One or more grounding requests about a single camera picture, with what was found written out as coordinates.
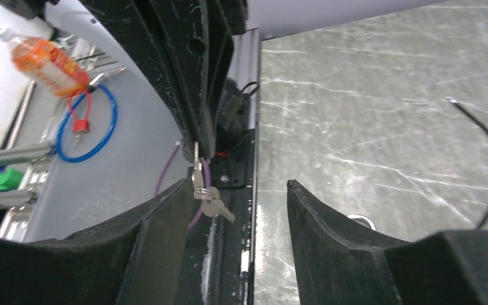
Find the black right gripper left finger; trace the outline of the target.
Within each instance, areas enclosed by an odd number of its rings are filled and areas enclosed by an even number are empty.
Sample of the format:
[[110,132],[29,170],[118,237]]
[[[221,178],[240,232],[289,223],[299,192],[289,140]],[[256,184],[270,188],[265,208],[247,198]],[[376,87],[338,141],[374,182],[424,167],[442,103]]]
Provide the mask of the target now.
[[0,304],[173,304],[193,205],[190,178],[62,239],[0,239]]

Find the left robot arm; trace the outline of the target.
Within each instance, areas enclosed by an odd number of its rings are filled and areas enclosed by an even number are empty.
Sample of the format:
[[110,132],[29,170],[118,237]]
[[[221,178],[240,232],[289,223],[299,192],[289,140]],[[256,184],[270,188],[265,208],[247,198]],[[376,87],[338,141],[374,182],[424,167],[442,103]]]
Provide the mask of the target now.
[[246,1],[1,1],[8,11],[99,47],[149,84],[172,114],[187,160],[216,152],[217,114],[243,34]]

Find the brass padlock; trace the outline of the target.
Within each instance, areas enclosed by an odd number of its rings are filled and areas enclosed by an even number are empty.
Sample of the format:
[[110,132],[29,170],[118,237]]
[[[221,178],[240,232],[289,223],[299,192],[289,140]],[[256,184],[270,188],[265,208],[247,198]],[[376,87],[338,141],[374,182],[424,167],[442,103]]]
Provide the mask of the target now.
[[349,219],[351,219],[351,220],[353,220],[353,221],[355,221],[355,222],[357,222],[357,223],[359,223],[359,224],[361,224],[361,225],[363,225],[363,226],[365,226],[365,227],[367,227],[373,231],[376,230],[376,225],[374,224],[374,222],[370,218],[368,218],[364,215],[351,214],[351,215],[348,215],[347,218],[349,218]]

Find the silver keys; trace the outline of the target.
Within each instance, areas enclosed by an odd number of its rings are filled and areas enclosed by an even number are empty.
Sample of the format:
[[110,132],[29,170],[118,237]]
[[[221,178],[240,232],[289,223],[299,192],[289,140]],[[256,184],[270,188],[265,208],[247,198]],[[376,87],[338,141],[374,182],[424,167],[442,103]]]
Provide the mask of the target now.
[[223,216],[229,222],[235,221],[235,215],[229,211],[220,198],[219,190],[214,186],[205,186],[204,174],[207,169],[199,157],[199,143],[194,143],[194,166],[192,171],[192,182],[194,187],[193,197],[201,200],[201,209],[205,216]]

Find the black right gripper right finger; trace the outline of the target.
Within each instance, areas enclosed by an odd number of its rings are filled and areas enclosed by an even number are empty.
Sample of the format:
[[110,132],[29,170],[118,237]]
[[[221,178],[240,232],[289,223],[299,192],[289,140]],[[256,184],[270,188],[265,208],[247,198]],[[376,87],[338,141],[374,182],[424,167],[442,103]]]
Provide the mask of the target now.
[[287,183],[287,211],[302,304],[488,304],[488,230],[399,240],[296,180]]

